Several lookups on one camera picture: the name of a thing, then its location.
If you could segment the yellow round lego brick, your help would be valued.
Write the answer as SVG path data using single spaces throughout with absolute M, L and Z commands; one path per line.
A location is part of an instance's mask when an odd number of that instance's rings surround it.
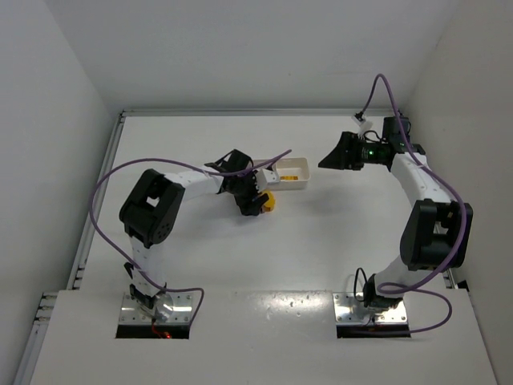
M 262 213 L 270 213 L 275 209 L 276 199 L 273 193 L 269 190 L 263 191 L 261 197 L 265 197 L 266 201 L 261 206 Z

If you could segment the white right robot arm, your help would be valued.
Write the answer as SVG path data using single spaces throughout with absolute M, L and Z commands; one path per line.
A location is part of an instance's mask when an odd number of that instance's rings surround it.
M 343 132 L 334 150 L 319 168 L 359 171 L 367 164 L 385 166 L 399 181 L 411 213 L 399 242 L 399 255 L 384 270 L 367 278 L 365 307 L 395 307 L 410 287 L 427 282 L 430 273 L 442 273 L 463 264 L 470 236 L 473 209 L 459 204 L 430 170 L 420 144 L 412 144 L 410 121 L 393 116 L 383 120 L 382 137 L 368 140 L 372 123 L 354 115 L 359 131 Z

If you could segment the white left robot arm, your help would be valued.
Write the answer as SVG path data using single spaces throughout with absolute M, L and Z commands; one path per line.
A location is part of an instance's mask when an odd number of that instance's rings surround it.
M 197 171 L 144 171 L 119 212 L 131 242 L 131 260 L 125 264 L 131 296 L 150 311 L 170 298 L 159 245 L 170 235 L 184 202 L 229 193 L 242 215 L 258 216 L 273 209 L 269 186 L 279 179 L 274 165 L 255 168 L 252 158 L 238 150 Z

